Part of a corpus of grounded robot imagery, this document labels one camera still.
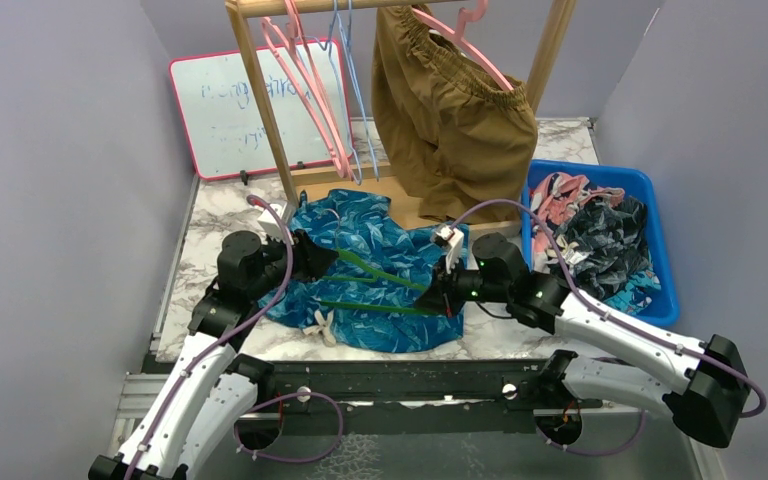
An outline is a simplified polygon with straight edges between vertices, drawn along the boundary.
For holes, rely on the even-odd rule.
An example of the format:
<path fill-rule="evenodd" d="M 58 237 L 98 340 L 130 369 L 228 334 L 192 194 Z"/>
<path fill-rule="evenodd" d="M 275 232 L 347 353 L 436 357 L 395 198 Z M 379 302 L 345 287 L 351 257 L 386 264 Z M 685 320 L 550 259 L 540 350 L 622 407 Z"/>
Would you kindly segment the green hanger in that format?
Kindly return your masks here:
<path fill-rule="evenodd" d="M 396 275 L 387 273 L 383 270 L 375 268 L 366 263 L 357 254 L 342 248 L 336 249 L 337 259 L 354 265 L 367 274 L 367 277 L 351 277 L 351 276 L 334 276 L 326 275 L 322 277 L 322 280 L 333 280 L 339 282 L 360 282 L 360 283 L 375 283 L 376 281 L 385 281 L 395 283 L 404 287 L 408 287 L 412 290 L 424 291 L 425 287 L 421 284 L 411 282 L 407 279 L 398 277 Z M 352 310 L 365 310 L 375 311 L 388 314 L 406 314 L 406 315 L 431 315 L 431 312 L 422 310 L 415 307 L 405 307 L 398 305 L 375 305 L 375 304 L 362 304 L 357 302 L 345 302 L 345 301 L 331 301 L 317 299 L 319 304 L 332 307 L 335 309 L 352 309 Z"/>

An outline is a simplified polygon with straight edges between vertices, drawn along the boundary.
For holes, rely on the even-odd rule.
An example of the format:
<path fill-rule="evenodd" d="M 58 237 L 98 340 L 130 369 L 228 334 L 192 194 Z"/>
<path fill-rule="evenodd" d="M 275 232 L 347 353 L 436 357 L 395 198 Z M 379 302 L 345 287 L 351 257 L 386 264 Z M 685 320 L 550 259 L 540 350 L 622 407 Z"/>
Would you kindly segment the dark blue patterned shorts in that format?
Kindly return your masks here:
<path fill-rule="evenodd" d="M 306 231 L 319 246 L 349 250 L 369 265 L 426 289 L 433 264 L 444 253 L 431 241 L 432 228 L 401 227 L 390 217 L 390 206 L 388 197 L 345 189 L 334 189 L 314 201 L 302 195 L 289 227 Z M 359 268 L 339 260 L 326 275 L 367 277 Z M 424 291 L 385 281 L 291 281 L 266 315 L 287 327 L 323 333 L 332 343 L 385 353 L 422 352 L 459 339 L 463 314 L 448 318 L 335 309 L 319 304 L 317 299 L 413 307 Z"/>

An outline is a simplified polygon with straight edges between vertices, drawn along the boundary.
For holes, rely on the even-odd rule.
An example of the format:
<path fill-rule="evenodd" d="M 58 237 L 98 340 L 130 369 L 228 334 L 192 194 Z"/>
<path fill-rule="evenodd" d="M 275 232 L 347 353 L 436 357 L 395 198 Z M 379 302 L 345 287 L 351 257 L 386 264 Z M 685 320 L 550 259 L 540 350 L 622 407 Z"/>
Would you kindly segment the pink patterned shorts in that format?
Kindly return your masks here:
<path fill-rule="evenodd" d="M 554 172 L 532 190 L 530 209 L 553 232 L 587 203 L 605 200 L 610 207 L 616 207 L 624 197 L 623 188 L 600 187 L 586 175 Z"/>

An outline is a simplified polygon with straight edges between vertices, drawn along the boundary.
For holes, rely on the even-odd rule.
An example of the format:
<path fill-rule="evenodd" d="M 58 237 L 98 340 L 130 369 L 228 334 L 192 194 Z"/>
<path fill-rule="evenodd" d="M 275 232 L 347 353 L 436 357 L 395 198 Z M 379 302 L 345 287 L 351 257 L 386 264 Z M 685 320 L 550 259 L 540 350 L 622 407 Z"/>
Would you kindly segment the grey camo shorts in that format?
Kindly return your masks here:
<path fill-rule="evenodd" d="M 647 207 L 634 197 L 618 206 L 587 203 L 553 232 L 575 284 L 598 300 L 625 290 L 629 277 L 654 265 L 645 238 Z"/>

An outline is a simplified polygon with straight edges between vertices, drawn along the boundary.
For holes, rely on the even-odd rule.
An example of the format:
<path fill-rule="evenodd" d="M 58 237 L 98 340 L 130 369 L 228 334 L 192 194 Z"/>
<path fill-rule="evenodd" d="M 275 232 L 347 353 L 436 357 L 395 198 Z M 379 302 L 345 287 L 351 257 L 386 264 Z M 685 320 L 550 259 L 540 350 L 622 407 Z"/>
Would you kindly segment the light blue shark shorts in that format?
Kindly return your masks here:
<path fill-rule="evenodd" d="M 629 277 L 623 293 L 624 310 L 629 314 L 642 312 L 653 302 L 653 295 L 662 291 L 660 278 L 653 269 L 635 272 Z"/>

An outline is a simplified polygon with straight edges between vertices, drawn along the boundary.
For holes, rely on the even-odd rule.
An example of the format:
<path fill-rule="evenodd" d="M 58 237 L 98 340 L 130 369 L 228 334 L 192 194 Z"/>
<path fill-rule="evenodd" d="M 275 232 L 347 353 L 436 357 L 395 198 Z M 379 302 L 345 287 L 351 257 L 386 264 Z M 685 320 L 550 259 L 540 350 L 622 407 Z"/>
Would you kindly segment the pink plastic hanger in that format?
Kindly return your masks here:
<path fill-rule="evenodd" d="M 300 99 L 309 117 L 314 122 L 314 125 L 319 132 L 323 142 L 322 134 L 328 134 L 327 125 L 322 118 L 320 109 L 312 96 L 311 90 L 305 78 L 297 68 L 297 62 L 299 60 L 307 62 L 307 56 L 301 45 L 301 41 L 297 41 L 296 44 L 293 44 L 292 38 L 287 32 L 288 23 L 284 28 L 280 28 L 273 22 L 270 17 L 265 16 L 261 18 L 260 26 L 264 35 L 264 39 L 266 40 L 268 50 L 283 70 L 290 84 L 295 88 L 297 97 Z M 329 151 L 327 150 L 324 142 L 323 145 L 325 146 L 325 149 L 329 155 L 329 159 L 332 162 L 331 155 L 329 154 Z"/>

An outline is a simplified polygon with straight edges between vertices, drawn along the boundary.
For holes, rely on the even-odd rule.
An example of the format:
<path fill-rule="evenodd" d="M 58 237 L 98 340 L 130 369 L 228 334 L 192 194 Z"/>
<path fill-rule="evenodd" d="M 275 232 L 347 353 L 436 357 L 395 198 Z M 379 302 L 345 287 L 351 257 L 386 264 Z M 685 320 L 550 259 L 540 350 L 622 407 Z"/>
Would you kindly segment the thin pink wire hanger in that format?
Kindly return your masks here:
<path fill-rule="evenodd" d="M 305 78 L 312 96 L 320 109 L 322 118 L 327 125 L 328 134 L 322 134 L 323 142 L 331 155 L 337 174 L 341 178 L 347 178 L 350 170 L 348 154 L 341 141 L 340 132 L 336 124 L 336 117 L 330 101 L 328 100 L 325 85 L 319 75 L 319 71 L 312 58 L 312 52 L 305 39 L 300 13 L 296 3 L 292 0 L 286 0 L 285 7 L 289 18 L 287 32 L 291 36 L 293 44 L 296 44 L 297 41 L 301 41 L 301 45 L 307 56 L 307 62 L 299 60 L 297 62 L 297 68 Z"/>

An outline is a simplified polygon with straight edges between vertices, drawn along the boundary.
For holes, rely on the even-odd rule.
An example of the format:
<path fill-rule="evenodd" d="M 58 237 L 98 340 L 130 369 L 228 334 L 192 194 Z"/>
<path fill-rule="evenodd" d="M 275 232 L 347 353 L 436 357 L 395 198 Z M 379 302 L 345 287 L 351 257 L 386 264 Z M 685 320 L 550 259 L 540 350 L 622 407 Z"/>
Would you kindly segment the light blue wire hanger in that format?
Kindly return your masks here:
<path fill-rule="evenodd" d="M 328 35 L 324 40 L 317 38 L 314 38 L 314 40 L 320 49 L 327 54 L 327 58 L 334 77 L 338 81 L 337 92 L 340 98 L 340 106 L 343 110 L 343 114 L 340 115 L 339 118 L 344 120 L 344 124 L 347 129 L 347 157 L 349 158 L 351 180 L 356 185 L 361 185 L 363 181 L 362 165 L 358 158 L 358 153 L 355 149 L 352 136 L 352 121 L 346 95 L 345 76 L 342 68 L 343 54 L 340 47 L 341 42 L 334 38 L 335 33 L 339 30 L 338 26 L 340 25 L 340 22 L 341 18 L 338 9 L 338 2 L 333 1 L 332 16 L 329 23 Z"/>

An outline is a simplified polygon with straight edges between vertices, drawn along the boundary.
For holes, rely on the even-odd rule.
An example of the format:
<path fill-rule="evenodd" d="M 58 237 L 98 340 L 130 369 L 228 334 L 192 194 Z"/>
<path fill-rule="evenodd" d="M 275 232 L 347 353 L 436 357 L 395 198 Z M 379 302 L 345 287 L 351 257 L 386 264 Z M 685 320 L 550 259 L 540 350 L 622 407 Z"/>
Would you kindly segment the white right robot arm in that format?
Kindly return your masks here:
<path fill-rule="evenodd" d="M 578 340 L 617 358 L 599 361 L 559 350 L 550 356 L 535 388 L 547 405 L 607 400 L 669 417 L 690 438 L 714 448 L 731 444 L 750 385 L 737 345 L 663 330 L 619 312 L 546 273 L 526 265 L 520 249 L 498 233 L 473 244 L 477 266 L 459 259 L 464 235 L 448 225 L 431 240 L 443 255 L 433 265 L 417 309 L 452 317 L 468 302 L 500 303 L 518 323 Z"/>

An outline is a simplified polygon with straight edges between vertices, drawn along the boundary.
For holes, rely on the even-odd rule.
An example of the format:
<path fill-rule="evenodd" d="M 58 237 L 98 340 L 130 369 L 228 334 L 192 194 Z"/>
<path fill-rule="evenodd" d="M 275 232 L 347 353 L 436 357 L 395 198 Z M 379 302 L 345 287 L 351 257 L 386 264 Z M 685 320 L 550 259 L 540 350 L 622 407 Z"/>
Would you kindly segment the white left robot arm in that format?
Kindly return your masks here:
<path fill-rule="evenodd" d="M 288 241 L 227 235 L 173 371 L 117 453 L 93 461 L 89 478 L 195 478 L 241 415 L 273 401 L 273 366 L 240 351 L 265 313 L 260 300 L 280 300 L 292 280 L 324 277 L 337 258 L 302 230 Z"/>

